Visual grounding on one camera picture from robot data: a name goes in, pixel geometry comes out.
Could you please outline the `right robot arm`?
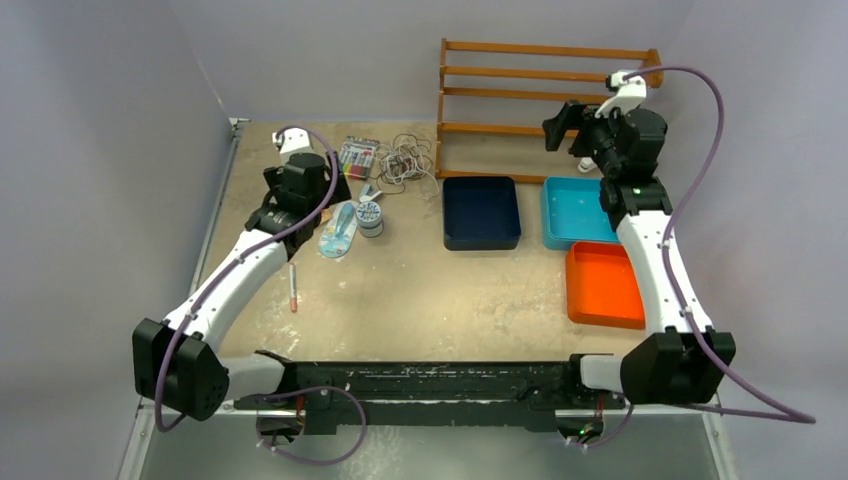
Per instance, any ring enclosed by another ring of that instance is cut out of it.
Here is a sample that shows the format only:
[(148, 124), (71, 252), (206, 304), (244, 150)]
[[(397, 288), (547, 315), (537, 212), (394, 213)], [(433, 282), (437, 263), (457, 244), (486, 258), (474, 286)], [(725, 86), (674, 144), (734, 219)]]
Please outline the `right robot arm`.
[(571, 100), (542, 129), (549, 151), (575, 132), (570, 154), (599, 167), (599, 202), (632, 265), (646, 325), (645, 339), (624, 356), (578, 356), (579, 369), (561, 381), (564, 399), (584, 407), (603, 390), (633, 404), (708, 402), (736, 344), (714, 329), (686, 273), (673, 271), (683, 266), (672, 225), (676, 211), (655, 174), (667, 123), (640, 107), (604, 114), (598, 105)]

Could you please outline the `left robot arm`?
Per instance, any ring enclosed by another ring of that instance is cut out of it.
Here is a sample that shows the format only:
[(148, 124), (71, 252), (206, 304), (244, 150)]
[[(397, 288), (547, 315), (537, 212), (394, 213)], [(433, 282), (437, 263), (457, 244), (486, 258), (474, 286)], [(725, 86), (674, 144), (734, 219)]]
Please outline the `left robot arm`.
[(135, 389), (153, 401), (161, 432), (175, 426), (165, 409), (203, 421), (228, 400), (260, 395), (284, 409), (297, 399), (283, 358), (257, 351), (224, 362), (218, 349), (258, 290), (312, 237), (322, 211), (351, 194), (334, 151), (293, 153), (263, 175), (269, 190), (224, 261), (164, 319), (144, 319), (132, 333)]

